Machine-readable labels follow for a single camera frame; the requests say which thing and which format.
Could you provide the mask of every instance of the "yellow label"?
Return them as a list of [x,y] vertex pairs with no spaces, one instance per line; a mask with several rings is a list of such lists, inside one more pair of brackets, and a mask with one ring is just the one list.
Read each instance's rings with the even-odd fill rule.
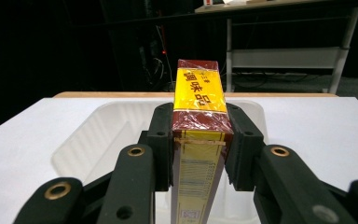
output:
[[[182,137],[223,142],[224,133],[182,131]],[[201,224],[222,145],[182,144],[176,223]]]
[[227,112],[219,72],[178,68],[173,109]]

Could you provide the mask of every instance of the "package top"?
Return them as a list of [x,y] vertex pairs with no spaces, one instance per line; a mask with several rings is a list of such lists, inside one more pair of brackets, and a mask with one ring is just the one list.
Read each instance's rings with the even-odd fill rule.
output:
[[179,60],[173,109],[227,113],[217,62]]

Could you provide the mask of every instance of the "white surface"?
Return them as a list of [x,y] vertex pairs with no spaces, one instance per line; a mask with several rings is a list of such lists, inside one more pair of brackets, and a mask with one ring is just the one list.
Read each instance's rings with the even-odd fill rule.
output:
[[[57,177],[55,149],[98,106],[128,100],[43,99],[0,126],[0,223],[11,223],[26,200]],[[323,181],[347,189],[358,179],[358,101],[355,98],[227,98],[264,108],[271,144],[294,149]]]
[[[113,102],[98,107],[83,124],[54,152],[52,164],[60,176],[72,176],[84,185],[111,172],[120,150],[138,142],[142,130],[147,130],[155,108],[166,101]],[[263,108],[252,101],[237,102],[265,136],[267,127]],[[259,223],[253,193],[237,193],[222,175],[209,222],[219,224]],[[156,223],[170,223],[171,192],[156,195]]]

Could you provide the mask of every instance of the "yellow package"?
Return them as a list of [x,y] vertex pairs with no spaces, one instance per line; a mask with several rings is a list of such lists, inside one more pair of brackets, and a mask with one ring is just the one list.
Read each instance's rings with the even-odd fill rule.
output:
[[233,132],[217,62],[179,60],[173,104],[172,224],[204,224]]

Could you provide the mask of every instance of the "plastic tray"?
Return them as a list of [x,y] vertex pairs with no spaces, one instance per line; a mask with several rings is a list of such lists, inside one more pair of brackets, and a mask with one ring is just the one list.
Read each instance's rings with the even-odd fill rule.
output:
[[[245,111],[265,136],[263,108],[251,101],[230,102]],[[54,152],[51,162],[60,176],[78,178],[84,185],[111,172],[119,151],[138,142],[154,109],[166,101],[113,102],[97,108]],[[171,193],[156,193],[156,223],[170,223]],[[236,192],[222,174],[208,223],[259,223],[252,192]]]

